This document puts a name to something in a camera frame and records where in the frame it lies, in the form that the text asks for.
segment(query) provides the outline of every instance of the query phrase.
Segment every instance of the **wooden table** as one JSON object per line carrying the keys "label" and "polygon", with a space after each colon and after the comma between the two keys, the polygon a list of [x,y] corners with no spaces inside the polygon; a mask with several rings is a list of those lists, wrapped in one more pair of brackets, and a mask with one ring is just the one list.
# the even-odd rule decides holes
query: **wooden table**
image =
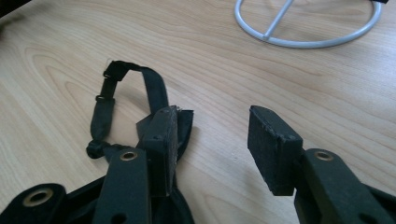
{"label": "wooden table", "polygon": [[[283,1],[246,0],[265,30]],[[247,149],[248,109],[268,107],[304,139],[340,155],[365,184],[396,195],[396,4],[362,38],[285,49],[246,34],[234,0],[35,0],[0,19],[0,211],[40,183],[68,191],[104,175],[91,160],[94,97],[111,60],[149,66],[172,105],[193,109],[177,167],[196,223],[298,223],[292,197],[274,197]],[[275,36],[320,40],[369,18],[370,2],[297,0]],[[118,86],[108,141],[135,146],[149,113],[140,75]]]}

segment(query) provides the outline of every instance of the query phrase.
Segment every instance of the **black strap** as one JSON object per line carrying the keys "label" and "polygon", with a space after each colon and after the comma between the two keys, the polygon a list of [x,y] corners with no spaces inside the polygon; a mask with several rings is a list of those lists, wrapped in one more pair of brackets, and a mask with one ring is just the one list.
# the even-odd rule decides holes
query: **black strap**
{"label": "black strap", "polygon": [[[112,62],[104,72],[105,81],[100,95],[96,96],[96,105],[93,111],[91,123],[92,141],[87,146],[88,155],[97,159],[106,156],[110,161],[112,155],[126,148],[121,145],[110,145],[105,141],[108,136],[113,118],[115,105],[114,92],[119,81],[130,71],[140,71],[145,81],[148,93],[148,104],[151,114],[136,124],[139,140],[143,138],[154,114],[161,108],[169,106],[165,84],[161,76],[154,70],[141,67],[134,63],[121,61]],[[183,155],[190,139],[192,127],[192,110],[179,110],[177,112],[177,160]],[[193,218],[189,206],[182,193],[177,188],[176,174],[174,175],[172,193],[169,197],[152,198],[152,221],[154,224],[193,224]]]}

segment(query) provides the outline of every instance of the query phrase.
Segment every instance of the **white metal stand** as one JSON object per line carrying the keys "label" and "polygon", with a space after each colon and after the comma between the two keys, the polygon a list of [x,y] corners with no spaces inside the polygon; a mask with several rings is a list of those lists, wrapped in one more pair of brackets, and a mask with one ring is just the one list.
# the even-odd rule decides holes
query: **white metal stand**
{"label": "white metal stand", "polygon": [[294,49],[319,49],[319,48],[327,48],[327,47],[332,47],[340,44],[344,44],[348,41],[354,40],[362,35],[367,34],[374,25],[378,22],[381,12],[382,12],[382,4],[379,2],[372,1],[373,3],[373,14],[370,20],[362,26],[359,30],[355,31],[352,34],[349,35],[344,35],[341,37],[337,37],[334,39],[328,39],[328,40],[320,40],[320,41],[292,41],[292,40],[285,40],[285,39],[279,39],[272,37],[272,33],[279,24],[280,20],[282,20],[282,17],[285,15],[285,13],[288,11],[289,7],[293,3],[293,0],[287,0],[285,5],[279,10],[277,13],[275,19],[271,23],[270,27],[265,33],[260,33],[253,28],[251,28],[249,25],[247,25],[242,19],[241,16],[241,5],[244,2],[244,0],[237,0],[235,4],[235,10],[234,14],[236,17],[236,21],[239,23],[239,25],[244,29],[248,34],[253,35],[254,37],[260,39],[261,41],[282,46],[282,47],[287,47],[287,48],[294,48]]}

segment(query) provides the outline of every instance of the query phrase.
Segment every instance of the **metal grommet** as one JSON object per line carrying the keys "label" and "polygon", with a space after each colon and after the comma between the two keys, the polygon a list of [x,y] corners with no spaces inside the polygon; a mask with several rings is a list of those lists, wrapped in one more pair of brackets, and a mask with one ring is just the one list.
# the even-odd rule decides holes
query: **metal grommet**
{"label": "metal grommet", "polygon": [[52,189],[37,189],[23,199],[23,205],[25,207],[38,206],[48,201],[52,195]]}
{"label": "metal grommet", "polygon": [[334,159],[332,155],[324,151],[316,151],[315,157],[322,161],[332,161]]}
{"label": "metal grommet", "polygon": [[125,153],[122,153],[122,155],[120,155],[120,159],[122,161],[131,161],[136,159],[136,157],[137,157],[137,153],[132,151],[127,151]]}

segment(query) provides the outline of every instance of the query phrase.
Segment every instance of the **black bracket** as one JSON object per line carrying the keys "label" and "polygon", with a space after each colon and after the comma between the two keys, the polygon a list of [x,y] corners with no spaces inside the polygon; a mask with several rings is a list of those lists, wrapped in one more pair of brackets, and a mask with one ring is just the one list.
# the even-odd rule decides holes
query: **black bracket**
{"label": "black bracket", "polygon": [[18,7],[25,5],[28,2],[30,2],[30,0],[0,0],[0,18],[6,16],[8,13],[12,12]]}
{"label": "black bracket", "polygon": [[363,185],[336,154],[303,150],[303,139],[275,112],[250,108],[247,147],[275,196],[290,196],[301,223],[395,223],[396,198]]}

